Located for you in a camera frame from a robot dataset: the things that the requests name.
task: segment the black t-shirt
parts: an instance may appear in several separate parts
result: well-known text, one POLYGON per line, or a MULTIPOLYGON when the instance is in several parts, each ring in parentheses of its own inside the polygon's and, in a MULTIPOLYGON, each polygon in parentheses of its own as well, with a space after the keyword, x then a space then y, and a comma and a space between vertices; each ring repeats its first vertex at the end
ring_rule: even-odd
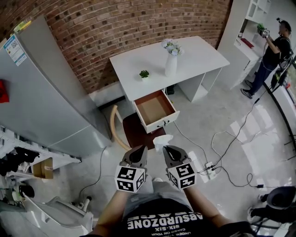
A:
MULTIPOLYGON (((279 37, 273 41, 273 44, 281 51, 281 58, 289 54, 291 49, 290 41, 288 38, 279 37)), ((263 61, 266 64, 270 64, 276 67, 280 63, 280 53, 275 54, 268 46, 266 53, 263 56, 263 61)))
POLYGON ((255 236, 248 222, 216 228, 200 213, 172 199, 156 199, 140 205, 128 214, 112 236, 175 237, 175 236, 255 236))

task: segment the open drawer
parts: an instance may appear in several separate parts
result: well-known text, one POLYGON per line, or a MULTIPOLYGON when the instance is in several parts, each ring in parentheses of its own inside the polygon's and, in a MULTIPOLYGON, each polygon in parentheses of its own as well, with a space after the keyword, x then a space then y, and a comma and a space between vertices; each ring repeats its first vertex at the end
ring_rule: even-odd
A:
POLYGON ((146 133, 175 121, 180 113, 176 111, 162 90, 133 101, 133 105, 146 133))

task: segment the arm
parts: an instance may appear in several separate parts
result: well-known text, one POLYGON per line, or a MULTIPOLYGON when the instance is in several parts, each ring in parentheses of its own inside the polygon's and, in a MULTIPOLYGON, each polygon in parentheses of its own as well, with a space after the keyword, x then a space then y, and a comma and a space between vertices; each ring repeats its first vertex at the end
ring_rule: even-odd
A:
POLYGON ((221 227, 223 225, 232 223, 229 219, 222 216, 217 208, 198 190, 196 186, 190 186, 184 189, 186 197, 195 212, 201 213, 215 226, 221 227))
POLYGON ((281 52, 281 50, 279 50, 279 48, 273 44, 271 37, 267 37, 266 41, 267 41, 269 47, 271 48, 271 50, 273 51, 273 53, 278 54, 281 52))
POLYGON ((99 217, 96 227, 89 234, 101 235, 103 237, 110 236, 114 226, 121 222, 129 195, 128 192, 117 190, 99 217))

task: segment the refrigerator label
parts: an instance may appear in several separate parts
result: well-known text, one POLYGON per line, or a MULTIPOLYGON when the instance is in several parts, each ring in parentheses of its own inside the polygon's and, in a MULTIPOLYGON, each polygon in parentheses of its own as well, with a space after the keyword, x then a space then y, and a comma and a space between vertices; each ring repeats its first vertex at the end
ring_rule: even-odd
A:
POLYGON ((27 58, 27 55, 20 47, 14 35, 11 36, 9 40, 5 43, 4 49, 7 51, 7 53, 17 66, 19 66, 27 58))

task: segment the red brick wall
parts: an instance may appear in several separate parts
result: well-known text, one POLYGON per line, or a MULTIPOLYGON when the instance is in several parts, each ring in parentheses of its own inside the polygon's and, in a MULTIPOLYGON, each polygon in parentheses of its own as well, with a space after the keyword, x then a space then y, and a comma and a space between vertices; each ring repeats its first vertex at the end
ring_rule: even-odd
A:
POLYGON ((162 41, 200 36, 218 46, 232 0, 0 0, 0 38, 23 19, 46 16, 88 93, 118 81, 109 57, 162 41))

